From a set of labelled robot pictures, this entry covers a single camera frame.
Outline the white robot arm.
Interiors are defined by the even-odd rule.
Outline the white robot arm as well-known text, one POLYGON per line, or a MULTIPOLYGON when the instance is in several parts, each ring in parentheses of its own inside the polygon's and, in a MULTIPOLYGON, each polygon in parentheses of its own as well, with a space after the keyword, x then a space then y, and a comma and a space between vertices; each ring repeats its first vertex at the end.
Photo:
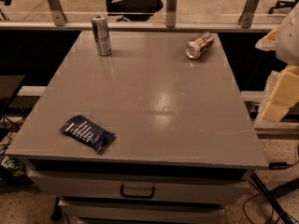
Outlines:
POLYGON ((267 79, 265 97, 259 108, 263 120, 279 122, 299 102, 299 5, 255 45, 263 51, 273 50, 287 66, 272 72, 267 79))

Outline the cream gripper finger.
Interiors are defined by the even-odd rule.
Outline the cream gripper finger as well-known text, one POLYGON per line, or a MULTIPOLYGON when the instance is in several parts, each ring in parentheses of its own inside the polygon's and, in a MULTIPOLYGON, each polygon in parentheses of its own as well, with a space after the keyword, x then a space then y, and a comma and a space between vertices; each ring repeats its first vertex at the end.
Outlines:
POLYGON ((278 28, 272 29, 267 35, 259 39, 255 48, 263 51, 275 51, 277 48, 278 28))
POLYGON ((299 66, 288 64, 281 72, 272 71, 261 102, 262 119, 279 122, 299 102, 299 66))

